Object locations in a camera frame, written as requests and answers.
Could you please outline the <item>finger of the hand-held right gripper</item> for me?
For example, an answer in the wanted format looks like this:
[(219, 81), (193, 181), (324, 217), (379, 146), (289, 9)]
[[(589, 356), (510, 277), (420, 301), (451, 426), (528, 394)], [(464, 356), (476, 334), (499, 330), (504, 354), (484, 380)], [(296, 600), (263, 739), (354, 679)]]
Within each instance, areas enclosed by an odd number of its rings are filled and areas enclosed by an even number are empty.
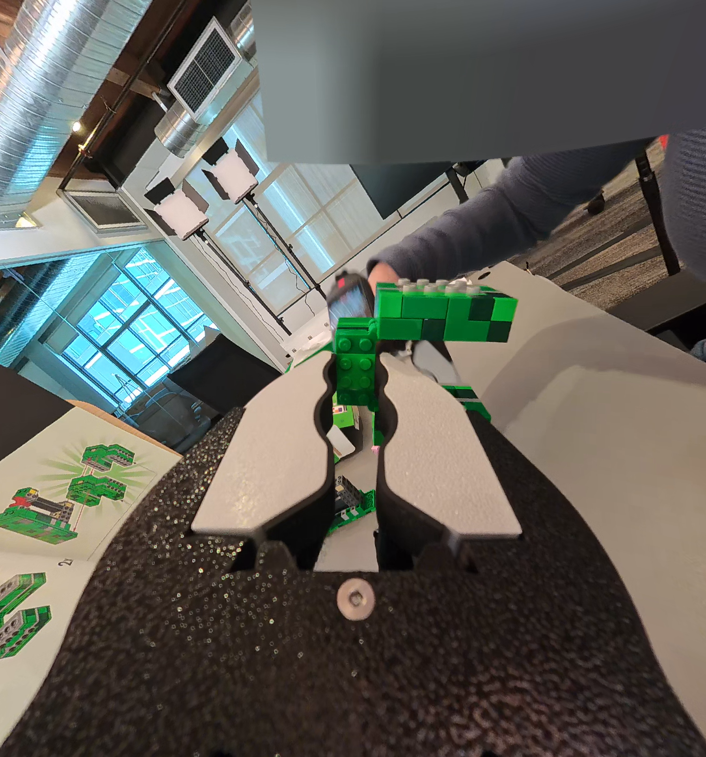
[(414, 366), (440, 385), (464, 386), (464, 381), (443, 342), (414, 342)]

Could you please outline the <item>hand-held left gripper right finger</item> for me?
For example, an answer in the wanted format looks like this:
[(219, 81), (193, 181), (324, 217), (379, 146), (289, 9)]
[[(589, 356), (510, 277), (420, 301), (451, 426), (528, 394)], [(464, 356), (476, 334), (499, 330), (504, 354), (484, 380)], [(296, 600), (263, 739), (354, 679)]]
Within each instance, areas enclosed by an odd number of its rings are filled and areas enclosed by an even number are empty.
[(382, 402), (393, 406), (395, 427), (380, 452), (379, 523), (389, 493), (418, 518), (406, 518), (401, 540), (518, 538), (522, 527), (461, 402), (410, 358), (380, 361)]

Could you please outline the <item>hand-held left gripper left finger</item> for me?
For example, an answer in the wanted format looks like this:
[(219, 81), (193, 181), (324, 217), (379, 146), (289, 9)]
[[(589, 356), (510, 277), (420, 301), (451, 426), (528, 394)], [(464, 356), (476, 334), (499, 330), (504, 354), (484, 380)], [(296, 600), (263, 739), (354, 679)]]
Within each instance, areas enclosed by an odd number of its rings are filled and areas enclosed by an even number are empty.
[(322, 350), (252, 398), (192, 521), (196, 534), (324, 538), (334, 509), (335, 356)]

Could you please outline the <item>green grey brick assembly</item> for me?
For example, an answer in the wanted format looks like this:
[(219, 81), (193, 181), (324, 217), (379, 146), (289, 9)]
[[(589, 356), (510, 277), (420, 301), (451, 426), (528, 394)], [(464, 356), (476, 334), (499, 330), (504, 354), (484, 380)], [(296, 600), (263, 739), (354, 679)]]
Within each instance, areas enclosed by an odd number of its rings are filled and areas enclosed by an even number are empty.
[(506, 343), (518, 300), (485, 285), (428, 279), (380, 283), (374, 317), (343, 318), (332, 332), (336, 393), (342, 403), (378, 409), (375, 364), (409, 342)]
[(376, 512), (376, 491), (361, 491), (348, 478), (335, 478), (335, 514), (328, 535)]

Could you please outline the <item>person's right forearm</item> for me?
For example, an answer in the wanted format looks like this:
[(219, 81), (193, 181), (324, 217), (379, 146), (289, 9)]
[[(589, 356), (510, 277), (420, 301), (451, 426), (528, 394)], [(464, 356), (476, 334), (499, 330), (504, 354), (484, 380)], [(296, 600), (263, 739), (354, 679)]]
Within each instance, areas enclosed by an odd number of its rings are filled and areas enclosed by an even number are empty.
[(367, 273), (381, 261), (400, 279), (454, 279), (524, 253), (547, 240), (653, 141), (514, 157), (475, 197), (373, 256)]

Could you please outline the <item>grey desk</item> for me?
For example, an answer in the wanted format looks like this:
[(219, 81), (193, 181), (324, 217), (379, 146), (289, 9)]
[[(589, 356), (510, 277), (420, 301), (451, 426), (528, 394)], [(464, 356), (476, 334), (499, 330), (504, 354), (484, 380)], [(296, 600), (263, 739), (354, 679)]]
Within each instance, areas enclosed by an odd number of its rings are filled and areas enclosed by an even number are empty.
[(606, 316), (531, 325), (473, 422), (516, 539), (400, 539), (297, 674), (281, 755), (706, 755), (706, 371)]

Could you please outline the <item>green brick plate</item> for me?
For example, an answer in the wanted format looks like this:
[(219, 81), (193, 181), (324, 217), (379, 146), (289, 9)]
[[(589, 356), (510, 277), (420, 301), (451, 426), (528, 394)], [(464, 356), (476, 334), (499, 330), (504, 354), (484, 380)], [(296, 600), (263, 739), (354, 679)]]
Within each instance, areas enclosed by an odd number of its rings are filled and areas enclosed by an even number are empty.
[(452, 397), (454, 397), (467, 412), (477, 413), (491, 422), (491, 414), (486, 406), (478, 399), (474, 390), (467, 385), (441, 384)]

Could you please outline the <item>black light stand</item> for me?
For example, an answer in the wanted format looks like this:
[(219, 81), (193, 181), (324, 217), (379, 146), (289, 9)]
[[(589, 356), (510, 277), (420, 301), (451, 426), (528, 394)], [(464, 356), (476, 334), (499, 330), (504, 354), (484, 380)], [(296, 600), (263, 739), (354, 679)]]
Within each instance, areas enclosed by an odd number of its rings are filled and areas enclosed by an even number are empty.
[(304, 280), (309, 289), (316, 291), (325, 300), (326, 294), (322, 290), (320, 283), (313, 278), (310, 271), (304, 266), (298, 256), (294, 253), (292, 245), (284, 240), (277, 228), (272, 224), (266, 214), (263, 213), (263, 210), (257, 203), (255, 197), (253, 196), (253, 193), (248, 193), (242, 199), (242, 203), (248, 209), (253, 218), (257, 221), (259, 226), (261, 226), (266, 235), (270, 238), (275, 248), (279, 250), (285, 260), (289, 262), (291, 269)]
[(226, 269), (229, 270), (231, 274), (233, 274), (233, 276), (240, 281), (242, 286), (252, 295), (255, 301), (258, 302), (259, 305), (263, 308), (263, 310), (272, 317), (272, 319), (282, 329), (286, 336), (291, 336), (291, 332), (285, 325), (283, 319), (273, 313), (272, 309), (269, 308), (262, 297), (253, 288), (250, 281), (244, 277), (244, 275), (238, 270), (235, 264), (230, 261), (226, 253), (221, 250), (221, 248), (210, 238), (210, 236), (203, 229), (200, 229), (195, 233), (195, 237), (198, 238), (205, 245), (205, 247), (208, 248), (216, 256), (220, 263), (222, 263), (226, 267)]

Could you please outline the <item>black flat object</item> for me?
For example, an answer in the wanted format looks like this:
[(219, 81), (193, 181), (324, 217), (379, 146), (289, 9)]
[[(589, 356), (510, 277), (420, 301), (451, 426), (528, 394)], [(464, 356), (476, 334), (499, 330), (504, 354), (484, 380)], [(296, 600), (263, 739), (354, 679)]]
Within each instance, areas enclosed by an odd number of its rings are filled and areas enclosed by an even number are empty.
[(280, 371), (218, 335), (195, 357), (169, 374), (170, 380), (217, 414), (244, 407)]

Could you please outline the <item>open instruction booklet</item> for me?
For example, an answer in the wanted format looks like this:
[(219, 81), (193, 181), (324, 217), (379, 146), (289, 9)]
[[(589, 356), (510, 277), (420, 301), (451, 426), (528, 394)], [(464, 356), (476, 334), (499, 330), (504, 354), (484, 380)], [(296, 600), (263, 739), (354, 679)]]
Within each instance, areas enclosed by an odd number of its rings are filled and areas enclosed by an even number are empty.
[(181, 453), (75, 405), (0, 459), (0, 746), (105, 548)]

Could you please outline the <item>white ceiling vent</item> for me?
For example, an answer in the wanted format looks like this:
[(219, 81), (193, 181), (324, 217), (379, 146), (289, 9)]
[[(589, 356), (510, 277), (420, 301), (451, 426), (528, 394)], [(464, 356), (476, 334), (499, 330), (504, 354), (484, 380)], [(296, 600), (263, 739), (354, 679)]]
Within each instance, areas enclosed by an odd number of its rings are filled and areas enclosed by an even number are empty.
[(100, 235), (148, 229), (145, 221), (116, 192), (74, 190), (61, 196)]

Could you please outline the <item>black panel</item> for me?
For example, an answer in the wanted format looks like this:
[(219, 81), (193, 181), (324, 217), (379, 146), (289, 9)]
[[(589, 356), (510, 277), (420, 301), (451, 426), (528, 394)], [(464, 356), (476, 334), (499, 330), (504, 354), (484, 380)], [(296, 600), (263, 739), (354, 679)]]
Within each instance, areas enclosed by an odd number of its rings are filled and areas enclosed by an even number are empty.
[(0, 461), (72, 409), (69, 402), (0, 365)]

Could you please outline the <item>white ventilation grille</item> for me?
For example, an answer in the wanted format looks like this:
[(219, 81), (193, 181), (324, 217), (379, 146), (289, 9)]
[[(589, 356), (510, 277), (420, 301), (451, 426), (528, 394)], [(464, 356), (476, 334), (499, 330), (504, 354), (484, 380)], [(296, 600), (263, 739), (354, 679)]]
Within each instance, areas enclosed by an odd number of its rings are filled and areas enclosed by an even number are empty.
[(168, 91), (195, 121), (248, 59), (222, 24), (212, 17), (167, 84)]

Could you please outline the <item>person's grey sweater torso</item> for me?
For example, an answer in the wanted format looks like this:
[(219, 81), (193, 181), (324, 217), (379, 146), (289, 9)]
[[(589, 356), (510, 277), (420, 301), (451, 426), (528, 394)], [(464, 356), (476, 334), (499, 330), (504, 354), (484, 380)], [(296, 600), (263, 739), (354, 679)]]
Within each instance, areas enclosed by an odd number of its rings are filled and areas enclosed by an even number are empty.
[(687, 268), (706, 282), (706, 127), (669, 137), (661, 178), (671, 245)]

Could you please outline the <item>white frame window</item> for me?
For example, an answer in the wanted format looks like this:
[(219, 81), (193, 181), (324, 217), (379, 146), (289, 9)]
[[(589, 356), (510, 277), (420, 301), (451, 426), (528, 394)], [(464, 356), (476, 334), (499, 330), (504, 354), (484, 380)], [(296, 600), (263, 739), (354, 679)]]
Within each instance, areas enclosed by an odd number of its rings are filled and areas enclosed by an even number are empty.
[[(317, 284), (386, 227), (349, 166), (267, 160), (260, 97), (224, 137), (230, 147), (241, 142), (257, 163), (257, 205)], [(310, 293), (307, 275), (285, 257), (245, 205), (226, 203), (215, 213), (214, 240), (275, 315)]]

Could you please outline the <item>glass wall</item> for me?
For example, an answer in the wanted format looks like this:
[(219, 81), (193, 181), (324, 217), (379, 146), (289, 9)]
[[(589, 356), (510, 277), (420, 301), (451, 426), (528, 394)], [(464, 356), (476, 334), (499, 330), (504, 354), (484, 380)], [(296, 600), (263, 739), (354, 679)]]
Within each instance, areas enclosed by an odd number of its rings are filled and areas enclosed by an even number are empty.
[(0, 270), (0, 365), (46, 354), (126, 411), (206, 346), (216, 323), (164, 264), (163, 241), (115, 245)]

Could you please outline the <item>short silver air duct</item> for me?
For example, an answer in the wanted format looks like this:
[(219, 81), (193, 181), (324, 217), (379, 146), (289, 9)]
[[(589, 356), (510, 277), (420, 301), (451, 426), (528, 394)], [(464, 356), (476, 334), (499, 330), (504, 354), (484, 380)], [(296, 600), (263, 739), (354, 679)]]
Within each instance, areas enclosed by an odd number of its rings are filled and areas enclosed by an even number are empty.
[[(192, 119), (182, 105), (168, 91), (171, 96), (171, 104), (155, 127), (155, 135), (161, 144), (176, 157), (185, 157), (195, 146), (201, 134), (235, 96), (239, 88), (257, 66), (252, 3), (249, 1), (213, 2), (212, 5), (208, 5), (208, 8), (214, 12), (211, 18), (215, 17), (218, 19), (235, 44), (245, 54), (248, 64), (244, 64), (233, 74), (222, 90), (218, 92), (206, 114), (198, 121)], [(204, 31), (211, 18), (208, 22), (202, 24), (199, 35), (192, 37), (192, 43), (186, 52), (178, 54), (182, 59), (179, 62), (178, 68), (188, 52), (193, 48), (197, 38)]]

